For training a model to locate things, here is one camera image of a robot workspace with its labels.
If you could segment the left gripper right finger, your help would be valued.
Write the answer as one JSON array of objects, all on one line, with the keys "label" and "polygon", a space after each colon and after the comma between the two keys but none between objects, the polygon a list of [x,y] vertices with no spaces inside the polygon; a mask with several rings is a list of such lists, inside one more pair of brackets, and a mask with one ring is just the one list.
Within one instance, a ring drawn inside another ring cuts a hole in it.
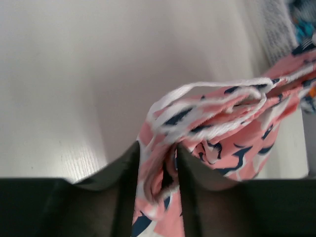
[{"label": "left gripper right finger", "polygon": [[314,179],[234,181],[182,145],[177,166],[185,236],[313,237]]}]

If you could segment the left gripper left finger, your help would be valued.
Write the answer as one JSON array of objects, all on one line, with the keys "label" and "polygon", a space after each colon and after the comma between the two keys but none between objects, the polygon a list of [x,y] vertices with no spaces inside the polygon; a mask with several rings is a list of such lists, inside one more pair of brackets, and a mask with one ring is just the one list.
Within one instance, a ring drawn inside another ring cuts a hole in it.
[{"label": "left gripper left finger", "polygon": [[1,178],[3,237],[128,237],[131,235],[140,145],[93,175]]}]

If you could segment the pink shark print shorts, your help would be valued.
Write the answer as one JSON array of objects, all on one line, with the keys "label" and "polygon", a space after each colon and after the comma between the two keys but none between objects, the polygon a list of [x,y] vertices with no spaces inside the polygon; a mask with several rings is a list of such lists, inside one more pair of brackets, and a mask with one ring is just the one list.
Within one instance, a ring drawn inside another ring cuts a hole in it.
[{"label": "pink shark print shorts", "polygon": [[295,49],[261,78],[194,82],[155,102],[138,134],[140,165],[132,236],[184,236],[176,145],[231,180],[264,167],[280,122],[315,112],[316,52]]}]

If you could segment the blue orange patterned shorts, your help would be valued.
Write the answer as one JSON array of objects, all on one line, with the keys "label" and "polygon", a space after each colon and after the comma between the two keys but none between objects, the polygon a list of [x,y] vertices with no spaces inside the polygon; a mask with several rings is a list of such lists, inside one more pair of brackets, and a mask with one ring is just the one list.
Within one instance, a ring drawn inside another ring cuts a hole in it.
[{"label": "blue orange patterned shorts", "polygon": [[289,0],[287,2],[298,46],[292,51],[297,56],[316,48],[316,1]]}]

